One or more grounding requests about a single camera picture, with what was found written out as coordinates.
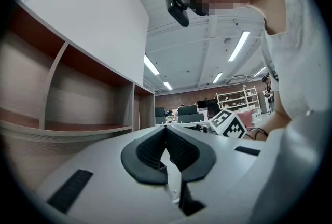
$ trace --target computer monitor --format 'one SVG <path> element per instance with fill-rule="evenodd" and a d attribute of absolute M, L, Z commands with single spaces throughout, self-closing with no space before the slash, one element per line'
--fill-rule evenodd
<path fill-rule="evenodd" d="M 208 107 L 208 101 L 198 101 L 197 102 L 197 108 L 202 109 L 202 108 L 207 108 Z"/>
<path fill-rule="evenodd" d="M 178 108 L 179 115 L 190 115 L 190 114 L 197 114 L 197 106 L 183 106 Z"/>
<path fill-rule="evenodd" d="M 165 116 L 165 109 L 164 109 L 164 107 L 157 107 L 157 108 L 155 108 L 155 116 L 156 117 Z"/>

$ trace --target brick wall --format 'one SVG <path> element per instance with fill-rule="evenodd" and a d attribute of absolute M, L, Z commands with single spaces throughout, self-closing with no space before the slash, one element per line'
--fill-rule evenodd
<path fill-rule="evenodd" d="M 242 88 L 243 84 L 234 85 L 234 86 L 225 86 L 214 89 L 205 89 L 200 91 L 179 93 L 179 94 L 171 94 L 171 95 L 163 95 L 155 97 L 155 106 L 156 107 L 164 107 L 165 110 L 177 109 L 181 104 L 190 105 L 194 104 L 197 101 L 202 101 L 205 98 L 213 99 L 216 93 L 229 93 L 233 91 L 239 91 Z M 246 89 L 256 87 L 257 93 L 261 93 L 264 90 L 265 84 L 260 81 L 248 82 L 245 84 Z"/>

